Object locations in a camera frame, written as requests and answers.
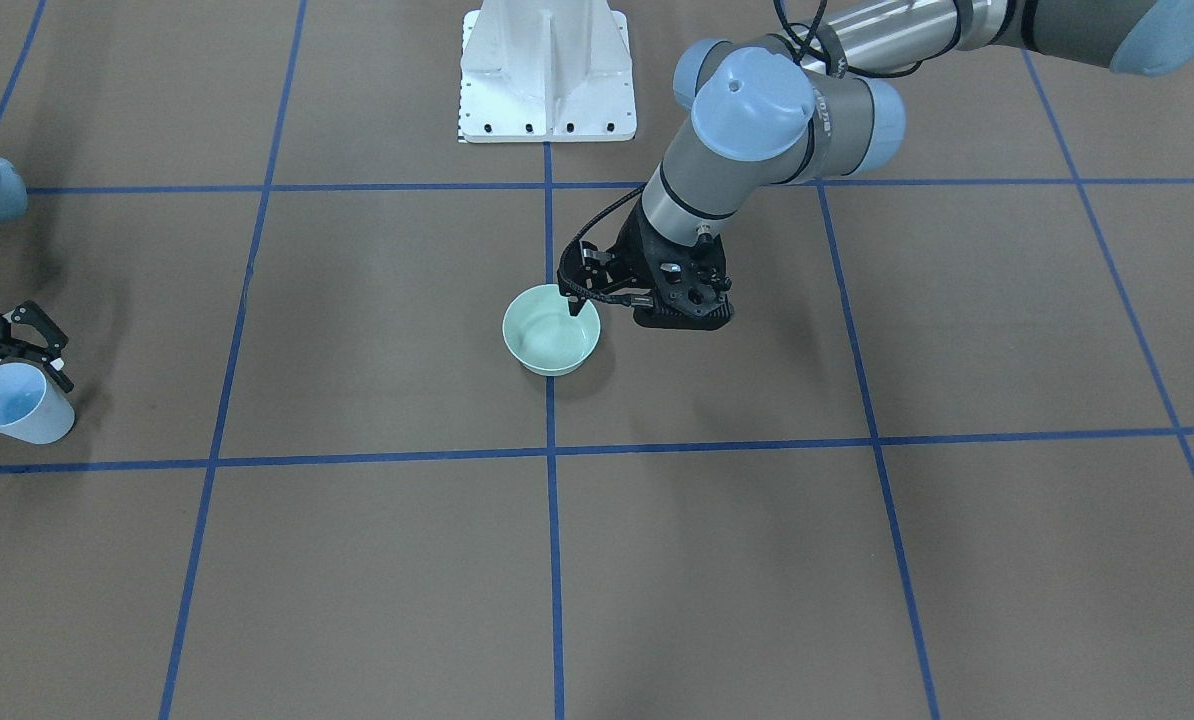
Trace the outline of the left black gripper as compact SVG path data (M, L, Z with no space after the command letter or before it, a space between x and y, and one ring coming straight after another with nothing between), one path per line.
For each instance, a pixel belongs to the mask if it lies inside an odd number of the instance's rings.
M728 297L728 270L722 236L712 224L697 224L687 233L688 245L664 236L642 210L624 219L613 252L585 241L571 241L560 252L556 287L568 300L571 318L585 304L615 304L630 309L656 309L658 301L724 301ZM618 288L644 288L656 293L613 293Z

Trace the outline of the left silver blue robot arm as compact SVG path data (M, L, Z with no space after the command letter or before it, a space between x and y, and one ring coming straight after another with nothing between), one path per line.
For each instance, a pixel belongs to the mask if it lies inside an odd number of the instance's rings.
M1128 76L1194 59L1194 1L863 1L747 44L706 38L681 55L687 110L610 250L579 230L556 293L633 310L648 328L716 331L733 315L722 230L757 187L853 177L890 164L905 136L893 87L949 53L1017 47Z

